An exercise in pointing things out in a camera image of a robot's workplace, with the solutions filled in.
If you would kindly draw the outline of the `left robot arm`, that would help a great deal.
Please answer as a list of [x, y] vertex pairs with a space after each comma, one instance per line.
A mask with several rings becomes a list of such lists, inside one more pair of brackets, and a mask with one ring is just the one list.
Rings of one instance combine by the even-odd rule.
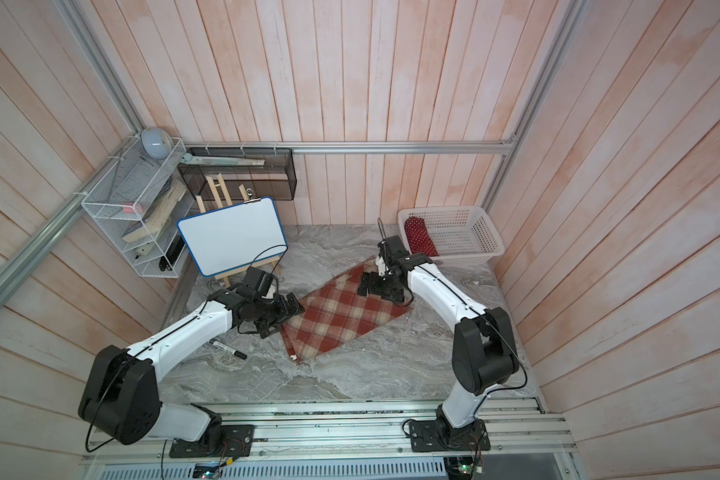
[[276, 333], [303, 306], [279, 291], [277, 277], [249, 268], [242, 282], [220, 289], [183, 319], [128, 347], [110, 345], [95, 357], [79, 417], [122, 445], [144, 438], [173, 440], [176, 455], [210, 456], [233, 442], [219, 414], [161, 400], [158, 384], [179, 363], [218, 336], [252, 324], [261, 338]]

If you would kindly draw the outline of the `red plaid skirt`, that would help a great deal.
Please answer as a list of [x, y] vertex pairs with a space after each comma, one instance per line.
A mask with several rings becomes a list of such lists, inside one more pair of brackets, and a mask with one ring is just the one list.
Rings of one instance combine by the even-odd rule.
[[292, 361], [330, 352], [410, 311], [377, 296], [357, 294], [362, 274], [376, 269], [375, 259], [370, 257], [300, 300], [305, 311], [281, 328]]

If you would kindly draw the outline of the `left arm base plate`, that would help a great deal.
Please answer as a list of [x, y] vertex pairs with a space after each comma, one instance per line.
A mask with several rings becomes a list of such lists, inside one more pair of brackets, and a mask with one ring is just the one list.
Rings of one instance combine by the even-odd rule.
[[216, 458], [234, 460], [250, 455], [255, 426], [250, 424], [211, 425], [198, 441], [176, 440], [170, 458]]

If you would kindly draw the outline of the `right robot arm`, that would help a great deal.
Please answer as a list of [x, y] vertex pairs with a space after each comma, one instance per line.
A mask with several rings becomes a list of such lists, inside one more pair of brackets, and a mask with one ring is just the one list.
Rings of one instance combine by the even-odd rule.
[[377, 270], [362, 274], [358, 294], [397, 306], [423, 300], [452, 330], [456, 383], [437, 417], [443, 431], [461, 432], [477, 420], [490, 394], [512, 389], [508, 380], [523, 369], [509, 314], [469, 297], [428, 256], [409, 252], [400, 237], [386, 237], [378, 248]]

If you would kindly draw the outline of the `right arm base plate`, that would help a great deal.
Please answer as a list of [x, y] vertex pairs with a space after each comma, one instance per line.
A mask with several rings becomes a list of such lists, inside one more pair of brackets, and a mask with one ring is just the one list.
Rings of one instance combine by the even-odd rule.
[[491, 449], [485, 422], [476, 419], [461, 428], [452, 428], [445, 420], [406, 420], [403, 431], [416, 453], [472, 451]]

